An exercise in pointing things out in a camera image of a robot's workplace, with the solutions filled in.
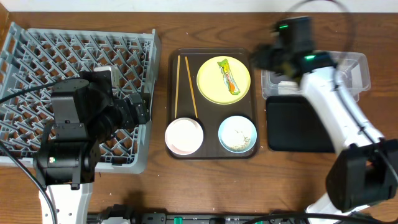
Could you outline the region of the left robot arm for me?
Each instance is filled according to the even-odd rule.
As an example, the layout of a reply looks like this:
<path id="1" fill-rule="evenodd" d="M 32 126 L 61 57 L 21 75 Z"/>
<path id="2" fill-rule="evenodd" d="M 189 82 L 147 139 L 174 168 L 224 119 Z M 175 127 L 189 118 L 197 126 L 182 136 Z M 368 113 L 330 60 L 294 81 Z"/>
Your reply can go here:
<path id="1" fill-rule="evenodd" d="M 124 98 L 114 96 L 121 84 L 114 66 L 80 72 L 53 86 L 54 120 L 42 133 L 34 157 L 36 178 L 45 192 L 43 222 L 86 223 L 100 161 L 100 144 L 119 129 L 133 129 L 150 120 L 150 93 L 136 90 Z"/>

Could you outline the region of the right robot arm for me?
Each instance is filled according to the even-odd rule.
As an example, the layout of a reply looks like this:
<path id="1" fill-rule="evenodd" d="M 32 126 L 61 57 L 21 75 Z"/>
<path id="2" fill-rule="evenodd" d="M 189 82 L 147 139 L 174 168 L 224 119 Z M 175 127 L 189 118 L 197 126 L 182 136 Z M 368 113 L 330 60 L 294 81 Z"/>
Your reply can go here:
<path id="1" fill-rule="evenodd" d="M 336 153 L 326 193 L 305 212 L 302 223 L 362 223 L 355 212 L 397 193 L 397 141 L 386 139 L 367 119 L 338 74 L 338 64 L 318 51 L 309 17 L 281 19 L 273 44 L 253 53 L 256 68 L 286 75 L 297 83 L 324 125 Z"/>

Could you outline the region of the green snack wrapper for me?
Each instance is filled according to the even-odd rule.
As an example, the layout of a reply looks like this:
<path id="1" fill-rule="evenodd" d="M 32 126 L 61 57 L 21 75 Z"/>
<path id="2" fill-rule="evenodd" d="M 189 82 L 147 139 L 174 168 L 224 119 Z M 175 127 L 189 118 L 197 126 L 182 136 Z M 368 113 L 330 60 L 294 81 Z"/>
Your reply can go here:
<path id="1" fill-rule="evenodd" d="M 226 85 L 228 91 L 232 95 L 238 95 L 240 93 L 240 89 L 238 88 L 238 86 L 233 78 L 232 71 L 230 69 L 228 60 L 224 59 L 224 60 L 218 62 L 217 64 L 218 64 L 220 71 L 223 75 L 223 81 L 224 81 L 224 84 Z"/>

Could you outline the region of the light blue bowl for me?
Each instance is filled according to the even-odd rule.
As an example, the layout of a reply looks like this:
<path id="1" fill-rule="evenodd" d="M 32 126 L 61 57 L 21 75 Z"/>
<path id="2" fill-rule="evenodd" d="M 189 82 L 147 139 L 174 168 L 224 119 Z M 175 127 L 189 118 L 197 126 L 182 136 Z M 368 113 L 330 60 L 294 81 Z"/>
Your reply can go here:
<path id="1" fill-rule="evenodd" d="M 243 154 L 254 148 L 257 129 L 254 123 L 244 116 L 230 116 L 220 124 L 218 138 L 227 151 Z"/>

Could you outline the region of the wooden chopstick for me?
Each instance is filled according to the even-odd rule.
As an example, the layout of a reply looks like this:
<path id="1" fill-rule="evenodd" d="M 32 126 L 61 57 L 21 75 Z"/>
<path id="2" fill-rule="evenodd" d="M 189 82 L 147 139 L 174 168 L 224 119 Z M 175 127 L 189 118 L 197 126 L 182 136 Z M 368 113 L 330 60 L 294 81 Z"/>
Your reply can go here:
<path id="1" fill-rule="evenodd" d="M 180 79 L 180 55 L 177 56 L 177 74 L 176 74 L 176 87 L 175 87 L 175 114 L 174 114 L 175 119 L 177 119 L 177 112 L 178 112 L 179 79 Z"/>
<path id="2" fill-rule="evenodd" d="M 187 56 L 185 56 L 185 65 L 186 65 L 186 69 L 187 69 L 188 82 L 189 82 L 189 86 L 190 86 L 190 93 L 191 93 L 191 97 L 192 97 L 193 109 L 194 109 L 195 117 L 198 118 L 197 105 L 196 105 L 196 101 L 195 101 L 192 77 L 191 77 L 191 73 L 190 73 L 190 67 L 189 67 L 189 62 L 188 62 Z"/>

